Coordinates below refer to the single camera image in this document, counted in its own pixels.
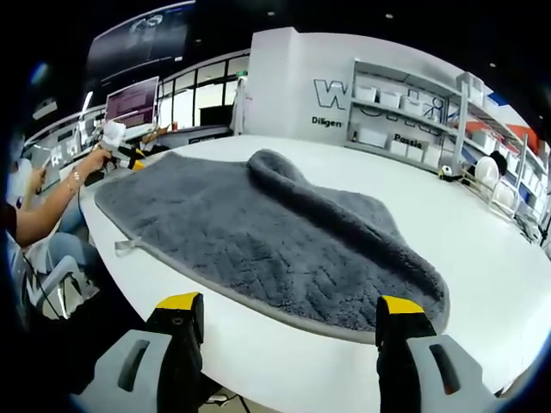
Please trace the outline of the person's left hand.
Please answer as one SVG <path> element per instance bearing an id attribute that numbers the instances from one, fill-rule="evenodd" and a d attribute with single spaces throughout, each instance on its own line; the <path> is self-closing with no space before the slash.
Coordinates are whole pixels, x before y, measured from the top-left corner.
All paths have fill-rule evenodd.
<path id="1" fill-rule="evenodd" d="M 98 148 L 91 151 L 77 166 L 79 175 L 84 179 L 102 168 L 104 162 L 112 157 L 110 151 Z"/>

